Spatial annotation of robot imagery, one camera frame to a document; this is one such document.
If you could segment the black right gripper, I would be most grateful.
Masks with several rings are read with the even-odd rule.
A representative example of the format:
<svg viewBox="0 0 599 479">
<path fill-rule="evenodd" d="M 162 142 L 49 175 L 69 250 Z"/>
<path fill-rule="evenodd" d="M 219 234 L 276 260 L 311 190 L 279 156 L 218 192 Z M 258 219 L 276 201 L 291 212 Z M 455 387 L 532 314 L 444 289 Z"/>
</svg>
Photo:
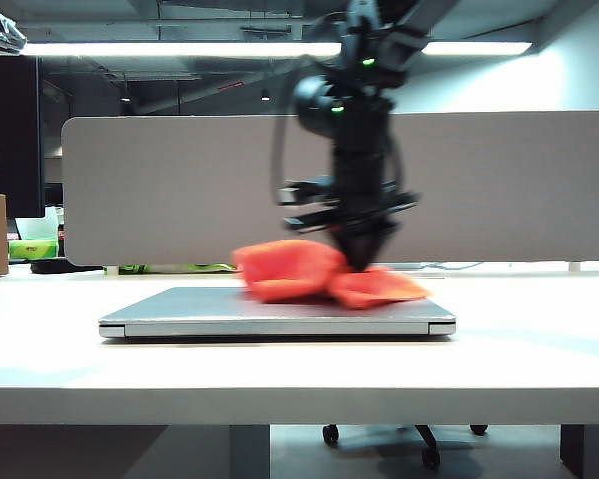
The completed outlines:
<svg viewBox="0 0 599 479">
<path fill-rule="evenodd" d="M 283 225 L 295 233 L 333 231 L 333 240 L 354 271 L 364 271 L 379 256 L 399 224 L 388 217 L 414 207 L 421 194 L 403 186 L 401 153 L 331 151 L 331 173 L 282 187 L 284 207 L 314 203 L 319 211 L 286 216 Z"/>
</svg>

